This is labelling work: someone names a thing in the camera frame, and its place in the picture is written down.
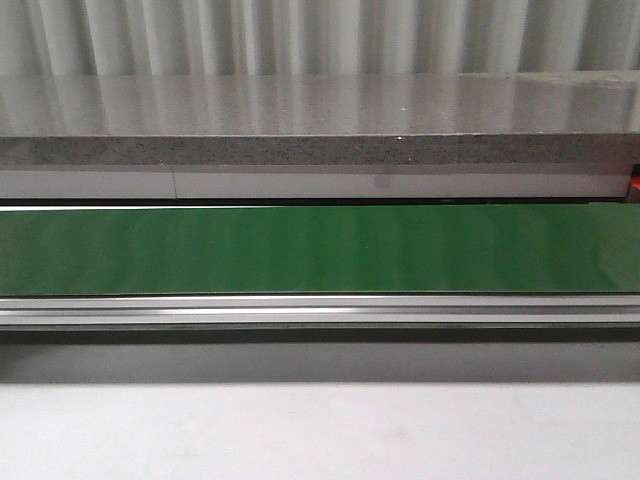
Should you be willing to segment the green conveyor belt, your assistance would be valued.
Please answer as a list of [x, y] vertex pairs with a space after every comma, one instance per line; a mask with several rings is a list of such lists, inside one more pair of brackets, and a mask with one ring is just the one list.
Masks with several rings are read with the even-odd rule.
[[634, 204], [8, 211], [5, 296], [635, 293]]

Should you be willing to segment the aluminium conveyor frame rail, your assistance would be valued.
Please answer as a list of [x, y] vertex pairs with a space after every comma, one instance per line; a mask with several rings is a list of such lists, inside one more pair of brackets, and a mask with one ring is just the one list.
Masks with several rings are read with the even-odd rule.
[[636, 327], [636, 294], [247, 294], [21, 297], [5, 330]]

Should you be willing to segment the red plastic tray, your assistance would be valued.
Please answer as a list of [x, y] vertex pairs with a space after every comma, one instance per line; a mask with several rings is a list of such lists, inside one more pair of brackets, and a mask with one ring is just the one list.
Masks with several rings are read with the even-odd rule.
[[627, 193], [629, 203], [640, 202], [640, 165], [636, 164], [631, 173], [629, 188]]

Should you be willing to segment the grey speckled stone counter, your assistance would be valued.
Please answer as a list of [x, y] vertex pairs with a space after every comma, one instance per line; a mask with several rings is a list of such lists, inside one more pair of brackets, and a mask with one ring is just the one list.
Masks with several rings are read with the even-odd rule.
[[627, 201], [637, 72], [1, 81], [5, 203]]

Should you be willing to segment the white pleated curtain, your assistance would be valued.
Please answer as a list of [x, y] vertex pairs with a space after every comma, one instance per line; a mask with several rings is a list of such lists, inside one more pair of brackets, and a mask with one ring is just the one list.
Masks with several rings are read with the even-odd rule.
[[12, 75], [635, 70], [635, 1], [5, 1]]

